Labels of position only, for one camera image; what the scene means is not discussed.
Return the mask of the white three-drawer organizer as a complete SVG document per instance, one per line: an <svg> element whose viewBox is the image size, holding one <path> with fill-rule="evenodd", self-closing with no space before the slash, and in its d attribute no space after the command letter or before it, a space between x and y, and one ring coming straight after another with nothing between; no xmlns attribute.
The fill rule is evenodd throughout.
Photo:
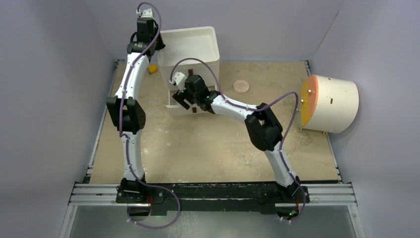
<svg viewBox="0 0 420 238"><path fill-rule="evenodd" d="M171 116L201 114L203 111L193 105L188 110L178 104L172 95L178 88L170 83L171 71L186 76L196 74L203 78L209 90L218 90L213 77L219 77L220 54L215 29L212 26L163 30L160 35L165 44L158 51L158 70L161 74L168 101L166 108Z"/></svg>

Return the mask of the round beige coaster disc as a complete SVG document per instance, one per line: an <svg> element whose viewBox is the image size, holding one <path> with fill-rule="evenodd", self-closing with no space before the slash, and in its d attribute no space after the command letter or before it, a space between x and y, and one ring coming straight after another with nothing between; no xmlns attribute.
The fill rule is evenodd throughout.
<svg viewBox="0 0 420 238"><path fill-rule="evenodd" d="M233 89L237 93L247 93L250 89L250 85L246 80L236 80L233 83Z"/></svg>

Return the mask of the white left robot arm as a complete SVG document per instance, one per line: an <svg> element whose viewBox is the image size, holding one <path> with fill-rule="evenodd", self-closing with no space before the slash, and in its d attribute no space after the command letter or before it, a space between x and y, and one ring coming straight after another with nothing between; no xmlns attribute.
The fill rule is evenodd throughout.
<svg viewBox="0 0 420 238"><path fill-rule="evenodd" d="M122 82L115 95L106 100L110 118L123 144L124 175L116 188L117 203L148 201L140 148L146 114L137 99L151 57L164 47L156 20L151 16L138 17L137 31L127 46L127 65Z"/></svg>

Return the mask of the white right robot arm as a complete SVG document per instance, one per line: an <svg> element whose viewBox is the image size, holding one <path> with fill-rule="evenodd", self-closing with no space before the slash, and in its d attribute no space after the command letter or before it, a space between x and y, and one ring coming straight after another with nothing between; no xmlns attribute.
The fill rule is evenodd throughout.
<svg viewBox="0 0 420 238"><path fill-rule="evenodd" d="M309 201L305 187L291 168L283 149L283 127L269 105L249 105L230 99L219 91L211 91L199 75L186 76L176 72L170 82L178 88L173 99L185 109L196 105L204 112L227 116L245 125L251 143L264 152L271 165L281 200Z"/></svg>

